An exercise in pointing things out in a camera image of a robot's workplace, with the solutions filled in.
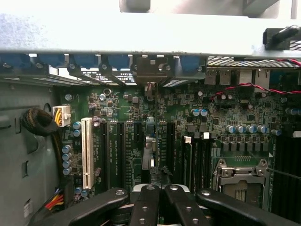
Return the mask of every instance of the gray metal panel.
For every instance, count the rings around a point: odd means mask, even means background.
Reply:
[[[61,26],[62,21],[69,18],[72,18],[72,23]],[[100,21],[106,21],[104,32],[97,29]],[[131,32],[133,24],[136,36],[120,36]],[[0,13],[0,52],[301,58],[299,51],[266,51],[262,45],[262,34],[266,28],[292,24],[301,25],[301,21],[241,16],[99,14],[96,9],[95,12],[93,9],[58,11],[55,16],[53,12],[42,10],[28,14],[17,11]],[[79,28],[95,31],[95,35],[88,36]]]
[[[58,185],[50,138],[47,137],[44,147],[27,154],[27,148],[36,145],[35,138],[24,128],[18,134],[15,130],[15,119],[19,119],[22,112],[34,106],[43,109],[45,103],[52,106],[53,95],[48,87],[0,83],[0,115],[7,115],[11,124],[10,128],[0,130],[1,225],[26,225],[32,214],[24,217],[24,204],[30,199],[36,212]],[[28,176],[22,178],[22,163],[26,161]]]

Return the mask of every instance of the electrolytic capacitor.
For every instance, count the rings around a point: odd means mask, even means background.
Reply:
[[[73,131],[73,135],[74,135],[75,137],[79,137],[80,134],[81,134],[81,131],[78,130],[78,129],[76,129],[76,130]]]
[[[63,167],[64,168],[68,168],[69,166],[71,166],[71,160],[70,159],[68,161],[63,162]]]
[[[289,115],[296,115],[298,113],[297,108],[286,108],[285,113]]]
[[[198,116],[199,116],[199,109],[192,109],[192,110],[190,111],[190,113],[191,113],[193,116],[198,117]]]
[[[72,154],[70,152],[62,155],[62,159],[64,161],[68,161],[71,157],[72,157]]]
[[[89,110],[93,110],[93,109],[95,109],[95,108],[96,108],[96,106],[97,106],[97,104],[96,104],[96,103],[90,103],[90,104],[88,104],[88,108],[89,108]]]
[[[208,111],[205,110],[205,109],[200,109],[199,112],[200,112],[200,114],[201,114],[202,117],[206,117],[207,114],[208,114]]]
[[[70,173],[72,172],[72,168],[71,167],[68,167],[66,169],[63,169],[63,174],[65,176],[69,175]]]
[[[260,133],[266,133],[267,128],[265,126],[257,126],[257,131]]]
[[[231,125],[228,125],[228,126],[226,126],[226,131],[227,131],[228,133],[233,133],[233,132],[234,132],[234,127],[231,126]]]
[[[88,191],[87,190],[82,190],[82,192],[80,193],[80,195],[83,198],[87,198],[88,197]]]
[[[65,145],[63,148],[62,148],[62,152],[64,154],[67,154],[68,152],[71,151],[71,146],[70,145]]]
[[[280,136],[282,134],[282,132],[281,132],[281,130],[272,129],[271,134],[273,134],[275,136]]]
[[[82,187],[76,187],[74,190],[75,194],[80,194],[82,192],[83,188]]]
[[[244,132],[244,127],[243,126],[236,126],[235,127],[235,131],[237,133],[243,133]]]
[[[77,121],[73,124],[73,128],[74,129],[80,129],[81,128],[81,122],[80,121]]]
[[[254,133],[255,132],[255,128],[254,128],[254,126],[246,126],[246,131],[248,133]]]

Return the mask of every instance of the blue plastic tab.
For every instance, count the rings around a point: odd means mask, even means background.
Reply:
[[[108,55],[109,64],[117,70],[129,68],[130,58],[128,55]]]
[[[200,62],[199,56],[180,56],[180,60],[183,72],[197,72]]]
[[[31,66],[30,56],[27,54],[7,53],[0,54],[1,62],[14,68],[29,68]]]
[[[84,68],[98,68],[98,57],[92,54],[74,54],[75,63]]]
[[[46,63],[52,67],[61,67],[65,65],[64,54],[38,54],[37,57],[41,62]]]

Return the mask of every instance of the black expansion slot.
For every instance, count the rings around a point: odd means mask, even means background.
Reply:
[[[100,158],[101,164],[105,168],[105,173],[101,174],[102,181],[105,183],[105,189],[111,189],[110,183],[110,151],[109,151],[109,124],[107,122],[100,123]]]
[[[118,159],[118,172],[121,176],[121,184],[122,188],[126,188],[126,127],[124,122],[117,122],[117,159]]]

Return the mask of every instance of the white pci slot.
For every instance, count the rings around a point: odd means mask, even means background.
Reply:
[[[91,189],[94,184],[92,118],[81,119],[81,147],[83,187],[84,189]]]

